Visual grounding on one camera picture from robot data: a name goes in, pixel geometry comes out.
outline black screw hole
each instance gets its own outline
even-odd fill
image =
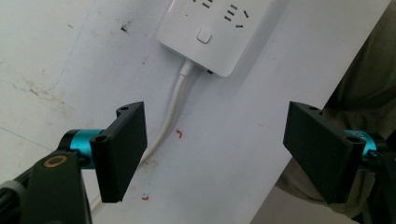
[[[102,136],[96,137],[95,141],[96,142],[105,142],[106,139],[107,139],[107,136],[102,135]]]
[[[52,159],[49,160],[49,164],[53,165],[53,164],[58,163],[60,161],[62,161],[62,158],[55,157],[55,158],[52,158]]]
[[[361,140],[358,137],[347,137],[346,140],[353,143],[359,143]]]

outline dirty white surface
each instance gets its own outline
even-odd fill
[[[194,71],[174,130],[94,223],[249,223],[290,158],[289,101],[323,107],[388,2],[275,0],[230,77]],[[0,182],[121,105],[145,101],[154,138],[182,64],[156,38],[170,3],[0,2]]]

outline power strip button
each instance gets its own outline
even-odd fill
[[[199,31],[197,39],[202,43],[207,44],[211,36],[212,34],[210,33],[210,31],[203,28]]]

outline power outlet socket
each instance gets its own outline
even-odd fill
[[[229,76],[271,0],[174,0],[158,38],[168,48]]]

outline scuff mark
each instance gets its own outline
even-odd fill
[[[149,60],[149,58],[150,58],[150,56],[151,56],[151,54],[154,52],[154,49],[152,49],[149,53],[148,53],[148,56],[146,56],[146,57],[144,57],[143,58],[143,64],[146,64],[146,63],[148,63],[148,60]]]
[[[145,168],[154,168],[157,166],[157,162],[152,158],[147,158],[142,162],[143,167]]]
[[[25,136],[23,136],[23,135],[18,134],[18,133],[14,133],[14,132],[12,132],[12,131],[9,130],[9,129],[0,127],[0,130],[2,130],[2,131],[4,131],[4,132],[7,132],[7,133],[11,133],[11,134],[13,134],[13,135],[19,137],[20,139],[25,140],[25,141],[27,141],[27,142],[30,142],[30,143],[32,143],[32,144],[34,144],[34,145],[36,145],[36,146],[39,146],[39,147],[42,147],[42,148],[44,148],[44,149],[46,149],[46,150],[52,151],[52,149],[50,149],[49,147],[45,147],[45,146],[43,146],[43,145],[41,145],[41,144],[35,142],[34,140],[29,139],[29,138],[27,138],[27,137],[25,137]]]
[[[131,24],[130,21],[128,21],[127,23],[123,24],[123,25],[121,26],[120,30],[122,30],[123,32],[129,34],[129,32],[128,32],[128,25],[129,25],[129,24]]]
[[[149,195],[147,193],[144,193],[142,196],[143,201],[148,201],[149,200]]]
[[[31,91],[34,95],[38,96],[38,93],[37,93],[36,91],[34,91],[34,90],[32,90],[32,89],[30,89],[30,91]]]
[[[92,1],[91,7],[93,7],[94,4],[95,4],[95,0]],[[82,23],[82,26],[79,29],[78,36],[77,36],[77,38],[76,38],[76,40],[74,42],[73,47],[71,48],[66,60],[64,61],[64,68],[63,68],[61,74],[58,76],[57,80],[49,88],[47,88],[46,90],[38,91],[37,93],[46,93],[46,92],[49,92],[49,91],[53,91],[58,86],[59,82],[61,81],[62,77],[64,76],[64,73],[66,71],[67,66],[69,65],[69,61],[70,61],[70,59],[71,59],[71,57],[72,57],[72,55],[74,53],[74,50],[75,50],[76,45],[77,45],[77,42],[79,41],[79,38],[81,37],[82,31],[84,30],[84,28],[86,26],[86,23],[87,23],[87,20],[90,17],[90,15],[91,15],[91,11],[89,11],[87,13],[87,15],[85,16],[84,22]],[[29,89],[25,89],[24,87],[20,87],[19,83],[17,85],[17,83],[14,83],[14,82],[11,82],[11,81],[5,81],[5,80],[3,80],[1,78],[0,78],[0,82],[6,83],[8,85],[11,85],[15,90],[18,90],[18,91],[23,91],[23,92],[29,92],[30,91]]]
[[[182,138],[183,137],[183,132],[181,130],[177,129],[176,133],[178,133],[178,138]]]

